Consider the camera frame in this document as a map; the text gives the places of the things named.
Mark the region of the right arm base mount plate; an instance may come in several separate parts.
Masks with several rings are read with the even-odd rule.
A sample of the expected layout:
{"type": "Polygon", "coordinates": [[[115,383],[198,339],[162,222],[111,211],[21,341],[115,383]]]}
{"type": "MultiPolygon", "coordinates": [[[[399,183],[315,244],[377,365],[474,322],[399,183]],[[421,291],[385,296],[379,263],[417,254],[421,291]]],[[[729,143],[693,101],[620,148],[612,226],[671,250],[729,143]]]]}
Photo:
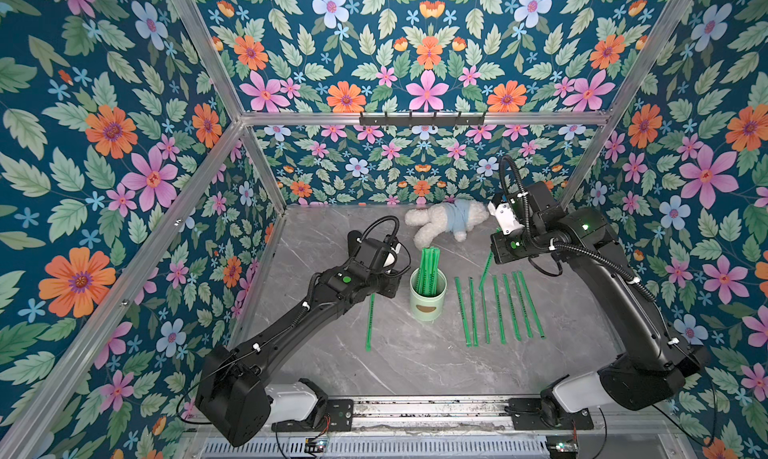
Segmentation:
{"type": "Polygon", "coordinates": [[[558,409],[551,401],[540,397],[513,397],[507,401],[506,414],[518,431],[588,431],[594,430],[592,416],[587,409],[568,413],[558,409]]]}

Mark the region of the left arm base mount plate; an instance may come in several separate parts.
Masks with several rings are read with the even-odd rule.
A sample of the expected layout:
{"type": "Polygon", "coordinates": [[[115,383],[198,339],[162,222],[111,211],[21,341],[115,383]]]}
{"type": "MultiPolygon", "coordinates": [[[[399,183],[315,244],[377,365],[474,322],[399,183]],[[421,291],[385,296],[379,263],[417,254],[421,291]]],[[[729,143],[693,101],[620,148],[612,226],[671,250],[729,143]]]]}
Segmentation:
{"type": "Polygon", "coordinates": [[[316,408],[307,419],[283,421],[271,426],[272,432],[315,433],[350,432],[352,430],[355,402],[349,398],[329,399],[316,408]]]}

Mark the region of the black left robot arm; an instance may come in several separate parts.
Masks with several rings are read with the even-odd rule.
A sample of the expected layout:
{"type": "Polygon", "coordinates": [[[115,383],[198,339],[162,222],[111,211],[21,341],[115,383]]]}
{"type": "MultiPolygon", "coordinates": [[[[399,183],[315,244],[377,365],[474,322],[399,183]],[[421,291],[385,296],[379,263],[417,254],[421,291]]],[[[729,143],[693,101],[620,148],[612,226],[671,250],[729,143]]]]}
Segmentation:
{"type": "Polygon", "coordinates": [[[306,430],[329,425],[328,396],[319,386],[306,378],[278,384],[274,377],[310,338],[353,306],[370,295],[395,296],[406,272],[395,265],[405,249],[395,232],[381,239],[371,232],[351,231],[346,261],[313,274],[304,298],[270,326],[206,356],[194,404],[231,446],[246,444],[274,424],[306,430]]]}

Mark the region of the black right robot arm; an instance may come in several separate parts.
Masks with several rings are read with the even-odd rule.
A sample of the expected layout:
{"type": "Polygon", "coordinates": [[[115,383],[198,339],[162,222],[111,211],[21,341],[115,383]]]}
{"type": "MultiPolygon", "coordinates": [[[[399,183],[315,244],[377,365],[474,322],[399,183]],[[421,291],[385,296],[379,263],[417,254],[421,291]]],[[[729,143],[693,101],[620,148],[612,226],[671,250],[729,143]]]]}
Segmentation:
{"type": "Polygon", "coordinates": [[[610,364],[565,376],[540,394],[540,413],[556,423],[564,414],[617,404],[638,411],[674,397],[688,377],[704,372],[710,353],[663,317],[631,271],[614,228],[593,207],[567,212],[543,183],[504,186],[489,204],[499,231],[491,236],[498,264],[548,254],[586,284],[623,346],[610,364]]]}

